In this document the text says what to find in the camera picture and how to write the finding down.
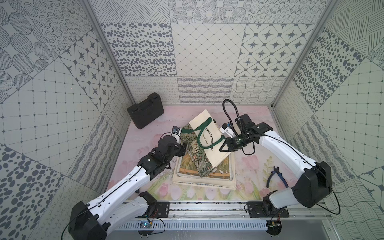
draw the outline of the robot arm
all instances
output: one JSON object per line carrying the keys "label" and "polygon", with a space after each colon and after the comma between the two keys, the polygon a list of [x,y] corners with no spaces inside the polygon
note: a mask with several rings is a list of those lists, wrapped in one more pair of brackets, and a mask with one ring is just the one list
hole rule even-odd
{"label": "robot arm", "polygon": [[[238,112],[235,104],[226,99],[223,101],[225,113],[225,102],[232,103]],[[240,134],[237,135],[232,121],[228,123],[226,129],[223,125],[221,131],[229,132],[230,137],[226,138],[220,151],[233,152],[249,143],[260,144],[275,154],[298,178],[294,187],[274,191],[263,198],[265,213],[274,215],[280,208],[296,204],[312,207],[332,192],[331,168],[326,162],[317,163],[305,156],[282,139],[268,124],[262,122],[256,125],[247,114],[242,116],[237,114],[235,122],[240,129]],[[228,146],[228,150],[223,150],[225,145]]]}
{"label": "robot arm", "polygon": [[174,156],[185,155],[186,144],[181,144],[180,127],[160,138],[158,147],[142,157],[137,166],[120,182],[88,204],[78,202],[71,212],[68,231],[74,240],[104,240],[107,234],[128,220],[142,215],[152,216],[156,199],[148,192],[128,204],[122,203],[136,190],[161,173]]}

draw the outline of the blue-handled pliers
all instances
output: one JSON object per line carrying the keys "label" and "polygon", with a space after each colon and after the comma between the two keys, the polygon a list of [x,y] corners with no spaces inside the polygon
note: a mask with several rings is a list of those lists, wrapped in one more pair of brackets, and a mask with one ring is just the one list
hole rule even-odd
{"label": "blue-handled pliers", "polygon": [[271,178],[273,177],[273,175],[275,173],[277,173],[279,178],[283,181],[285,187],[288,188],[288,183],[285,181],[283,174],[281,172],[279,172],[279,167],[275,167],[275,166],[273,166],[273,171],[271,172],[271,175],[269,175],[268,180],[266,181],[266,187],[269,188],[269,182],[271,181]]}

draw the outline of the black plastic case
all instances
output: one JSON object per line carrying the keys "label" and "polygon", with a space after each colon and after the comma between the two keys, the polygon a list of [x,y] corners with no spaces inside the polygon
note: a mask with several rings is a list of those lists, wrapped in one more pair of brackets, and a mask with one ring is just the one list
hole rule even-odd
{"label": "black plastic case", "polygon": [[139,104],[134,104],[127,109],[133,123],[138,129],[150,124],[164,113],[161,98],[157,93],[152,93]]}

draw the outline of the table surface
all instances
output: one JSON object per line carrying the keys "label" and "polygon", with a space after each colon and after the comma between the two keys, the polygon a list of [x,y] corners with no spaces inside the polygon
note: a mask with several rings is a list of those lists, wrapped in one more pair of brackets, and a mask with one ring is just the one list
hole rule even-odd
{"label": "table surface", "polygon": [[[205,109],[216,120],[218,126],[228,122],[221,106],[164,106],[164,114],[143,129],[138,129],[131,122],[108,188],[125,177],[137,165],[141,157],[156,147],[163,133],[170,132],[173,126],[186,125]],[[228,106],[226,110],[234,121],[236,118],[234,108]],[[238,111],[240,115],[247,113],[255,124],[265,122],[275,131],[277,130],[268,107],[239,106]],[[266,188],[266,180],[271,174],[273,166],[279,167],[290,187],[296,184],[297,178],[280,159],[266,148],[258,144],[255,146],[256,152],[251,156],[244,155],[242,151],[235,152],[236,190],[174,184],[172,174],[175,159],[173,159],[170,164],[172,170],[165,169],[150,183],[140,188],[140,192],[148,191],[158,200],[260,200],[271,191],[285,188],[277,175],[273,176],[270,187]],[[251,145],[244,148],[246,153],[252,152],[252,150]],[[134,199],[136,196],[137,194],[131,196],[130,199]]]}

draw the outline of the green bag handle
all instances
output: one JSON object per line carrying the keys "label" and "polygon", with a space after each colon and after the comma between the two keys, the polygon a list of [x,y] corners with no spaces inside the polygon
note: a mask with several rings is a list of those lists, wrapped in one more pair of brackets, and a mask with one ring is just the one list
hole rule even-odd
{"label": "green bag handle", "polygon": [[201,137],[201,134],[203,133],[203,131],[205,131],[205,128],[212,122],[212,118],[209,117],[205,122],[203,122],[199,127],[197,127],[195,130],[192,130],[192,129],[185,129],[185,128],[182,128],[181,129],[181,133],[192,133],[194,131],[197,131],[197,130],[200,130],[199,132],[199,135],[197,136],[197,144],[203,148],[203,149],[208,149],[208,148],[211,148],[217,144],[219,144],[223,139],[225,140],[225,137],[223,135],[221,135],[221,138],[219,140],[217,140],[216,142],[212,143],[211,145],[207,146],[207,147],[204,147],[203,145],[201,145],[201,142],[200,142],[200,137]]}

